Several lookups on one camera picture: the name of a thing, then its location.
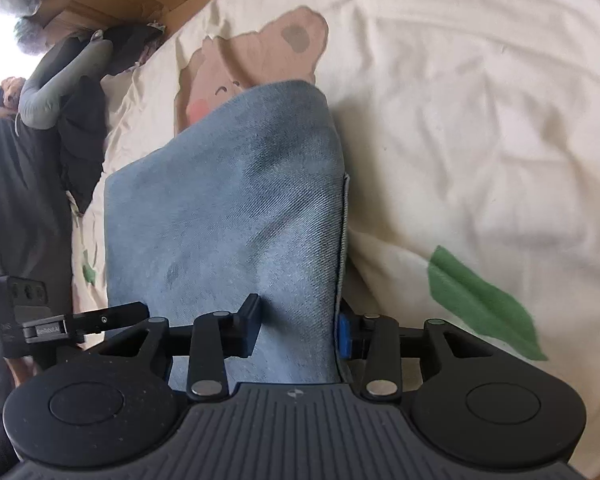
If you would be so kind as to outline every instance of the ridged surface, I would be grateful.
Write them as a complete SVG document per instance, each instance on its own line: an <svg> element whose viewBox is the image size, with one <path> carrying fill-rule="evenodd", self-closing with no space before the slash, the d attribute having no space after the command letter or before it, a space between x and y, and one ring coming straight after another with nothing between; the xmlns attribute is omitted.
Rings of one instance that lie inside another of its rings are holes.
<svg viewBox="0 0 600 480"><path fill-rule="evenodd" d="M244 384L231 399L190 410L160 449L101 472L25 463L11 480L577 480L563 464L497 474L424 445L393 406L363 402L346 384Z"/></svg>

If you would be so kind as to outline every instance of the bed sheet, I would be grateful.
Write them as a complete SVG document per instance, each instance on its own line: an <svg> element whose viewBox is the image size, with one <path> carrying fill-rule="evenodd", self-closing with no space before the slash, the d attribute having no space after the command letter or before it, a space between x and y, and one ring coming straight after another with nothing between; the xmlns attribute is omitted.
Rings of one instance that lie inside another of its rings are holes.
<svg viewBox="0 0 600 480"><path fill-rule="evenodd" d="M566 380L589 417L572 463L600 472L600 0L212 0L103 81L110 134L75 218L74 304L107 305L104 180L173 138L205 36L299 6L329 28L315 80L351 176L350 303L368 308L364 288L403 326L443 317Z"/></svg>

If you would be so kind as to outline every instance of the pink cheek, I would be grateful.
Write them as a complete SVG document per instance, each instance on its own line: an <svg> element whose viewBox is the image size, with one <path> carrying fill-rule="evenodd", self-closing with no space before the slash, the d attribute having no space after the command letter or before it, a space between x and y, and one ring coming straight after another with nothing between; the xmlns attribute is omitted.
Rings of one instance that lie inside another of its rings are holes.
<svg viewBox="0 0 600 480"><path fill-rule="evenodd" d="M204 99L196 99L187 106L187 119L193 124L209 113L209 105Z"/></svg>

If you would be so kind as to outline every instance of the bear print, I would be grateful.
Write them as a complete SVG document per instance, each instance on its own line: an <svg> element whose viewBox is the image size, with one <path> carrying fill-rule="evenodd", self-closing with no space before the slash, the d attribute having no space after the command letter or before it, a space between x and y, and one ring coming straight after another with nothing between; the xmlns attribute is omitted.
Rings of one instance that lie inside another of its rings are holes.
<svg viewBox="0 0 600 480"><path fill-rule="evenodd" d="M289 79L314 84L328 30L320 14L298 7L259 32L205 38L180 73L177 131L253 86Z"/></svg>

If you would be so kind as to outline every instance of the green leaf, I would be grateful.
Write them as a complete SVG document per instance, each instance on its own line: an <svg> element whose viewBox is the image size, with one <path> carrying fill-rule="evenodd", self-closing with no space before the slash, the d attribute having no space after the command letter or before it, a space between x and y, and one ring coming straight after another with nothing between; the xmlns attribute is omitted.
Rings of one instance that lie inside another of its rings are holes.
<svg viewBox="0 0 600 480"><path fill-rule="evenodd" d="M82 253L82 275L84 276L85 282L90 285L96 284L96 271L93 270L93 267L89 264L89 254L87 251Z"/></svg>
<svg viewBox="0 0 600 480"><path fill-rule="evenodd" d="M431 256L427 274L431 297L475 333L500 339L527 359L547 360L533 319L512 295L485 282L442 246Z"/></svg>

